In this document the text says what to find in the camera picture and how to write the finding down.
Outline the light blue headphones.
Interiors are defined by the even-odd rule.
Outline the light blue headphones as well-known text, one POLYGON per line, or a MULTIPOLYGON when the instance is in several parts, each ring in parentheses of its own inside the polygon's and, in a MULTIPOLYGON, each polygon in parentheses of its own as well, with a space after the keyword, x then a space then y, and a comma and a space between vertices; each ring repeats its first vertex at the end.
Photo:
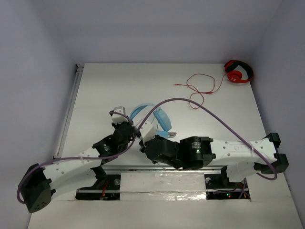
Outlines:
MULTIPOLYGON (((146 107, 155 107, 155 104, 152 103, 143 103, 135 107, 132 112, 130 113, 129 117, 131 119, 135 118, 135 116, 140 113, 144 108, 146 107)), ((164 138, 174 138, 176 137, 176 132, 170 132, 172 129, 172 124, 170 121, 169 116, 166 114, 166 112, 158 107, 156 110, 153 111, 153 119, 152 121, 157 121, 157 135, 164 137, 164 138)))

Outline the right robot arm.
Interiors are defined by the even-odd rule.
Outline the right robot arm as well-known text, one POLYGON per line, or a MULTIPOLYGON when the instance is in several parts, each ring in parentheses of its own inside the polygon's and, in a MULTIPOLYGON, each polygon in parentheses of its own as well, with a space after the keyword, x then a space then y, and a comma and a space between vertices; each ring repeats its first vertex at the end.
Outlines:
POLYGON ((196 170, 219 167, 216 186, 232 187, 246 177, 261 173, 283 173, 289 166, 286 154, 280 154, 281 141, 277 133, 250 141, 224 141, 203 136, 191 136, 180 142, 156 135, 147 142, 141 141, 140 151, 154 164, 163 163, 175 169, 196 170))

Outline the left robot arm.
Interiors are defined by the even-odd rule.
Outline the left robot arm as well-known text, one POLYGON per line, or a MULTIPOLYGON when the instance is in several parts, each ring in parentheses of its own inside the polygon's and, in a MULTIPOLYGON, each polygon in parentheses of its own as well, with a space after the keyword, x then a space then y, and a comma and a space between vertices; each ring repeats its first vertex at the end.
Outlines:
POLYGON ((135 141, 135 126, 129 122, 113 124, 113 134, 93 144, 78 156, 55 158, 30 166, 17 189, 17 199, 35 213, 46 207, 53 197, 63 191, 66 182, 73 176, 90 169, 89 182, 95 188, 105 185, 106 174, 102 165, 117 159, 135 141))

